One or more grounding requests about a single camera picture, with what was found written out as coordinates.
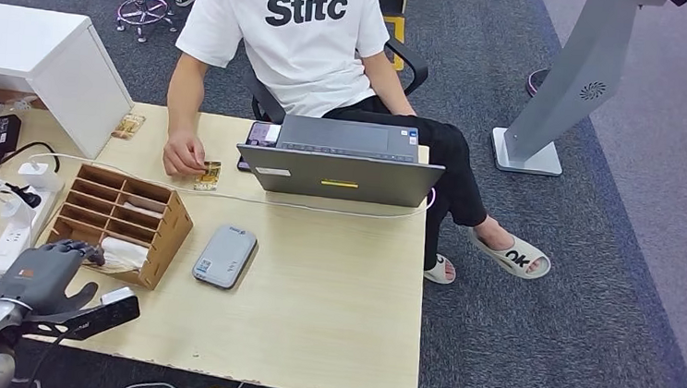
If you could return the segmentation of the person's right hand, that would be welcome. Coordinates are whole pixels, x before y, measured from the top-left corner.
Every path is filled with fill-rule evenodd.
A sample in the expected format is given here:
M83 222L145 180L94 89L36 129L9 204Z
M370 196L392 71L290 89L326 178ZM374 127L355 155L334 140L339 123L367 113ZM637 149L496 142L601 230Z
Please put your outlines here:
M164 172L169 176L202 175L207 168L203 148L194 131L171 130L163 146Z

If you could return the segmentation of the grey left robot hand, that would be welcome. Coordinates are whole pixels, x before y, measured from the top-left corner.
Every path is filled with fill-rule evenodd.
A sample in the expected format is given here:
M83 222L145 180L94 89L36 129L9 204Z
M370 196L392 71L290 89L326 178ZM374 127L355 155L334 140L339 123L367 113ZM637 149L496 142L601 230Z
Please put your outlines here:
M16 301L39 316L82 309L98 286L87 283L70 297L66 289L83 262L103 266L103 250L76 239L25 249L0 278L0 299Z

